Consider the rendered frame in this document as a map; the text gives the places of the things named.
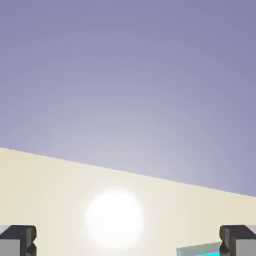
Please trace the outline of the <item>small cyan cube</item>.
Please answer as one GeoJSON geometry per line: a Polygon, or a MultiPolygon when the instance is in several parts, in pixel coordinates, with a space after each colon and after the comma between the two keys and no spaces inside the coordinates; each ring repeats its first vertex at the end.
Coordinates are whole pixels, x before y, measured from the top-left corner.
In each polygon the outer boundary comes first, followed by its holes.
{"type": "Polygon", "coordinates": [[[180,247],[176,249],[176,256],[220,256],[221,242],[180,247]]]}

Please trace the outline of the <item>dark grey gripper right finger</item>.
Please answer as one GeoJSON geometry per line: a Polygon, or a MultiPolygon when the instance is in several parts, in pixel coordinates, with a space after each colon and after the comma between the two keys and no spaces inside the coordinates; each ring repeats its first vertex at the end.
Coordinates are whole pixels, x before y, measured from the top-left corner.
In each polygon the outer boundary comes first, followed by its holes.
{"type": "Polygon", "coordinates": [[[222,225],[220,256],[256,256],[256,225],[222,225]]]}

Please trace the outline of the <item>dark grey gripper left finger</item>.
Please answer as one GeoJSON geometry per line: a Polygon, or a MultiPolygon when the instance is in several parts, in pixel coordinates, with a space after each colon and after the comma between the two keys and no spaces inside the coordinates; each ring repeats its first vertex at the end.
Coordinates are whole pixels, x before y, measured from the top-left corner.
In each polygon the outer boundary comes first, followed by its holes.
{"type": "Polygon", "coordinates": [[[37,256],[34,225],[0,225],[0,256],[37,256]]]}

